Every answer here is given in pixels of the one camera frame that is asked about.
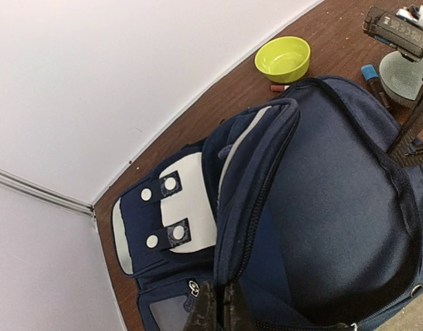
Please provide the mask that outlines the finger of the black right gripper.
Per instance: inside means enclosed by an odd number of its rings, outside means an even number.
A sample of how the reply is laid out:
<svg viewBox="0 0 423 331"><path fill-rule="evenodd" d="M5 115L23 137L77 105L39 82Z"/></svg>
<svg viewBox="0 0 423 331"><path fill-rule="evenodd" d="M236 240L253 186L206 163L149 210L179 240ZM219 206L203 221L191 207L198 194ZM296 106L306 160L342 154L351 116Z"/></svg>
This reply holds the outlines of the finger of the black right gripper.
<svg viewBox="0 0 423 331"><path fill-rule="evenodd" d="M407 147L402 156L403 167L423 166L423 143Z"/></svg>
<svg viewBox="0 0 423 331"><path fill-rule="evenodd" d="M417 103L404 122L402 129L388 150L389 155L406 155L406 151L411 143L417 138L417 135L423 130L423 84L420 89L420 95Z"/></svg>

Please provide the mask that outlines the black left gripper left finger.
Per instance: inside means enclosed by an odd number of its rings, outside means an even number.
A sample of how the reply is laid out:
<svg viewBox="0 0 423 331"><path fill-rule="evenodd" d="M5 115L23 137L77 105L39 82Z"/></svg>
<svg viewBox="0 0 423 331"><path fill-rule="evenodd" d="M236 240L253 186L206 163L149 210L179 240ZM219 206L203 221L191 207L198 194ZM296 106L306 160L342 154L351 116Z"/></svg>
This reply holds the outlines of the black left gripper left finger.
<svg viewBox="0 0 423 331"><path fill-rule="evenodd" d="M217 331L216 291L212 282L201 284L194 307L185 324L186 331Z"/></svg>

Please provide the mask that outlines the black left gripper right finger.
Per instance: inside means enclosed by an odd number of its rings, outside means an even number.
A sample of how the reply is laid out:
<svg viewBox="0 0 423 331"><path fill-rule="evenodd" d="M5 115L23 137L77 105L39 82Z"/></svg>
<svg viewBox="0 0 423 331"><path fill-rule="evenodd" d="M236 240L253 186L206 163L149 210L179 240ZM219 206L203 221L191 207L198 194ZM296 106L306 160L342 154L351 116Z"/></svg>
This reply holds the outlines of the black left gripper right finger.
<svg viewBox="0 0 423 331"><path fill-rule="evenodd" d="M256 324L251 317L241 286L237 281L225 287L223 299L223 330L256 330Z"/></svg>

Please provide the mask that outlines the black blue highlighter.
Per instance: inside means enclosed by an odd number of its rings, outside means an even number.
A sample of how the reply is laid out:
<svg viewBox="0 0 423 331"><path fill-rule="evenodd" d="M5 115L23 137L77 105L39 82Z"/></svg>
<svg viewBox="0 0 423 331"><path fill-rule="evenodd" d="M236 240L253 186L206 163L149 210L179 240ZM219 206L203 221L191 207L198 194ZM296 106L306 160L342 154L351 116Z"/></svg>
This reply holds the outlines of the black blue highlighter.
<svg viewBox="0 0 423 331"><path fill-rule="evenodd" d="M360 69L364 80L367 83L370 93L388 110L391 111L391 103L383 88L381 79L374 66L367 64Z"/></svg>

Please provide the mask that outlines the navy blue student backpack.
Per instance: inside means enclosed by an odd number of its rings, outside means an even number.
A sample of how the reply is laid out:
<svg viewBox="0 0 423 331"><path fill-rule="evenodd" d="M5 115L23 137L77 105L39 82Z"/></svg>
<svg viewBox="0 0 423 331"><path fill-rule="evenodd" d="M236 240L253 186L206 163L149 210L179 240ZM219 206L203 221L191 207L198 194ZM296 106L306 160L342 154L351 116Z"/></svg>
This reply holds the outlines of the navy blue student backpack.
<svg viewBox="0 0 423 331"><path fill-rule="evenodd" d="M256 330L374 330L423 292L423 165L341 77L304 79L162 161L115 201L122 272L146 330L185 330L238 282Z"/></svg>

